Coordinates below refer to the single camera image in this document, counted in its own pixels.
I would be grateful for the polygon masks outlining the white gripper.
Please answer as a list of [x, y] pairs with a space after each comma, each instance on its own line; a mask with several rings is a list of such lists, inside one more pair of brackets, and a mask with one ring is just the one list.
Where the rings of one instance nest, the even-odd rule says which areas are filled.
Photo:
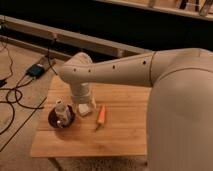
[[71, 84], [71, 99], [74, 103], [89, 103], [91, 109], [96, 109], [97, 105], [93, 98], [89, 83]]

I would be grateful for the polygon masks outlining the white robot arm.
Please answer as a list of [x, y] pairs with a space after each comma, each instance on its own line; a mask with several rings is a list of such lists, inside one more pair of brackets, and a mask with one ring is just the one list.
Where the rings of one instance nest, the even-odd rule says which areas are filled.
[[59, 77], [77, 103], [89, 100], [91, 83], [149, 87], [149, 171], [213, 171], [213, 52], [173, 49], [100, 63], [80, 52]]

